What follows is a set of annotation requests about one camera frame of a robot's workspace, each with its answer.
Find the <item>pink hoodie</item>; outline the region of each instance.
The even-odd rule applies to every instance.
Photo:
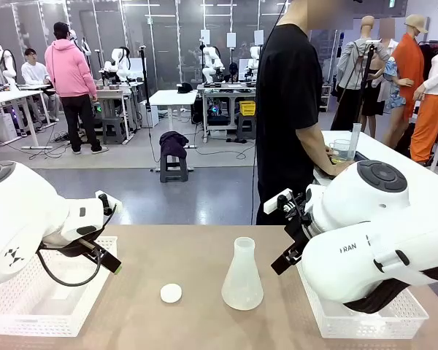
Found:
[[[45,65],[60,97],[86,94],[97,97],[96,85],[85,57],[73,42],[55,40],[45,51]]]

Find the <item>white round cap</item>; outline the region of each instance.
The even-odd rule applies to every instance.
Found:
[[[178,284],[166,284],[161,288],[161,299],[165,303],[176,303],[182,297],[182,288]]]

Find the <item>gray shirt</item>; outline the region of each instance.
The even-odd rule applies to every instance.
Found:
[[[337,64],[337,83],[341,88],[360,90],[366,62],[368,61],[370,38],[360,38],[345,45]],[[378,42],[374,44],[378,56],[386,63],[390,55]]]

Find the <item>sneaker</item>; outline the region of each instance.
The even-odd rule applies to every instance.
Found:
[[[107,152],[108,150],[109,150],[108,147],[101,146],[101,149],[100,149],[99,151],[92,151],[92,152],[93,152],[93,155],[97,155],[97,154],[99,154],[99,153]]]

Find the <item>white erlenmeyer flask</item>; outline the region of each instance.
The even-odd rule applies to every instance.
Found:
[[[263,287],[255,262],[255,241],[240,237],[234,243],[234,259],[222,286],[222,298],[236,310],[251,310],[261,304]]]

